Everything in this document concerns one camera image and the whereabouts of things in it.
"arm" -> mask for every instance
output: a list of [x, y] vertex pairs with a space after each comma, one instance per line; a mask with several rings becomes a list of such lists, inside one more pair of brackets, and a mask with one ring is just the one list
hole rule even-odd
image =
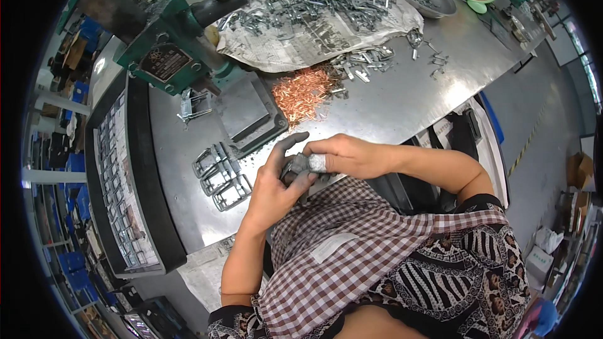
[[329, 139], [308, 142], [304, 153], [325, 153], [327, 171], [360, 179], [387, 173], [417, 177], [457, 194], [459, 204], [476, 194], [494, 193], [482, 165], [454, 150], [374, 144], [337, 134]]
[[289, 212], [318, 177], [300, 173], [288, 188], [279, 180], [287, 161], [285, 152], [308, 135], [308, 132], [295, 133], [279, 141], [266, 164], [258, 170], [249, 208], [222, 270], [222, 306], [251, 306], [251, 295], [259, 291], [262, 282], [266, 231]]

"white finger bandage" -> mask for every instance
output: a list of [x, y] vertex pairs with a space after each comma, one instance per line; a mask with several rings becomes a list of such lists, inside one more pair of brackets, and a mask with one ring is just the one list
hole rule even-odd
[[327, 172], [327, 155], [313, 153], [307, 158], [308, 165], [310, 166], [310, 172], [312, 173], [326, 173]]

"patterned blouse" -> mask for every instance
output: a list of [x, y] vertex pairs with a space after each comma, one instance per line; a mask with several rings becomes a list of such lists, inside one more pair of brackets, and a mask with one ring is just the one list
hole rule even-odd
[[[489, 194], [467, 199], [457, 212], [500, 207]], [[505, 338], [519, 325], [530, 291], [513, 230], [482, 225], [434, 235], [336, 316], [306, 338], [330, 339], [345, 315], [378, 305], [391, 317], [429, 337]], [[269, 337], [249, 306], [224, 306], [210, 314], [211, 339]]]

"window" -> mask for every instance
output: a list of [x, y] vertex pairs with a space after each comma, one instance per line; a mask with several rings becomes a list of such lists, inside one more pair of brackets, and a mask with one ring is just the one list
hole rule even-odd
[[584, 72], [586, 73], [586, 77], [589, 80], [590, 92], [593, 95], [593, 101], [595, 102], [595, 108], [597, 114], [601, 113], [601, 99], [599, 94], [599, 84], [598, 84], [598, 75], [596, 73], [595, 64], [593, 64], [592, 55], [590, 51], [588, 51], [588, 47], [586, 46], [586, 42], [584, 35], [578, 29], [576, 24], [573, 22], [573, 19], [569, 18], [563, 21], [563, 26], [568, 31], [570, 38], [572, 39], [572, 43], [578, 52], [580, 57], [580, 61], [582, 62], [582, 66], [584, 67]]

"hand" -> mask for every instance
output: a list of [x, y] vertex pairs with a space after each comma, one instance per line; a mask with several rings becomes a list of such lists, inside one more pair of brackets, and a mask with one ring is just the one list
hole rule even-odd
[[242, 227], [250, 227], [256, 233], [266, 231], [282, 219], [314, 183], [318, 175], [308, 171], [300, 173], [288, 188], [279, 180], [280, 172], [287, 162], [285, 152], [309, 135], [308, 132], [294, 133], [276, 143], [266, 164], [258, 169]]
[[303, 153], [326, 154], [329, 173], [344, 173], [358, 179], [376, 178], [390, 173], [394, 162], [393, 147], [374, 144], [343, 133], [325, 140], [310, 141]]

